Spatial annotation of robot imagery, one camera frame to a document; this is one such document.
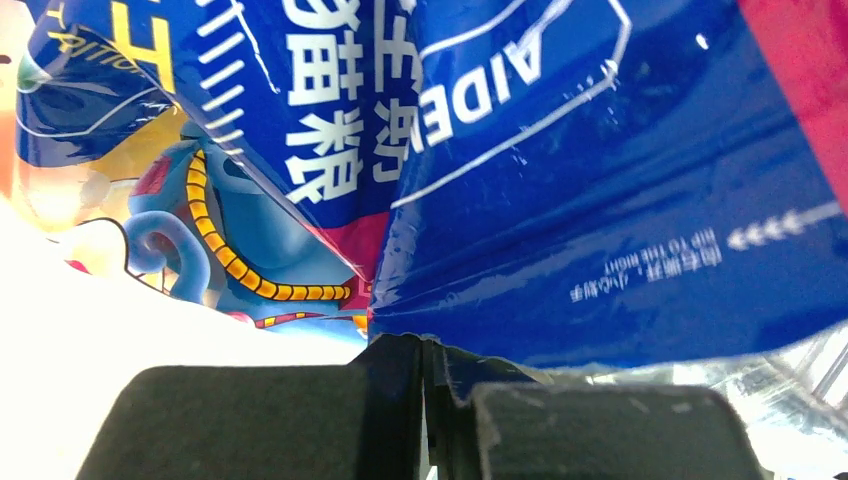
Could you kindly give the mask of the pet food bag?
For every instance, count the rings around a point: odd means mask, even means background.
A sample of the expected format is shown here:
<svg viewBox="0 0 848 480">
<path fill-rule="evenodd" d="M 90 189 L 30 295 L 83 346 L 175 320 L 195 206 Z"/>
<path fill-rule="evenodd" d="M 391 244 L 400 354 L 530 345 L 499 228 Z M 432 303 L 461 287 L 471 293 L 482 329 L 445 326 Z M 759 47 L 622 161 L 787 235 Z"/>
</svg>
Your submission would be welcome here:
<svg viewBox="0 0 848 480">
<path fill-rule="evenodd" d="M 847 319 L 843 1 L 30 1 L 16 202 L 274 333 L 587 372 Z"/>
</svg>

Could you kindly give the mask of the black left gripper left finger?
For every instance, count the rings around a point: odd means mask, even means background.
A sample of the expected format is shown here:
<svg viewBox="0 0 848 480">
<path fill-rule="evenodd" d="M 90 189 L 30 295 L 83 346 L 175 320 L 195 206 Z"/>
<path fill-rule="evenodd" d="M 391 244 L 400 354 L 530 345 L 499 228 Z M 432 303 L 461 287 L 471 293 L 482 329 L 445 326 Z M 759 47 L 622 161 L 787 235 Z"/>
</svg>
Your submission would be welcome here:
<svg viewBox="0 0 848 480">
<path fill-rule="evenodd" d="M 413 479 L 421 343 L 346 365 L 156 367 L 120 393 L 82 479 Z"/>
</svg>

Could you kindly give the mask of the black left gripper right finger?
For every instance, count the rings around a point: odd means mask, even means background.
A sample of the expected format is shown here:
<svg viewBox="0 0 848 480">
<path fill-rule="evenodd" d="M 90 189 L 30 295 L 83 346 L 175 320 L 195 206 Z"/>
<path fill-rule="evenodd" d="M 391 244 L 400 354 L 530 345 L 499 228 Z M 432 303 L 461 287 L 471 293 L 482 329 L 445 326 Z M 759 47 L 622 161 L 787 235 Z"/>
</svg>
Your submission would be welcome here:
<svg viewBox="0 0 848 480">
<path fill-rule="evenodd" d="M 717 392 L 543 380 L 495 358 L 423 344 L 432 461 L 442 479 L 760 479 Z"/>
</svg>

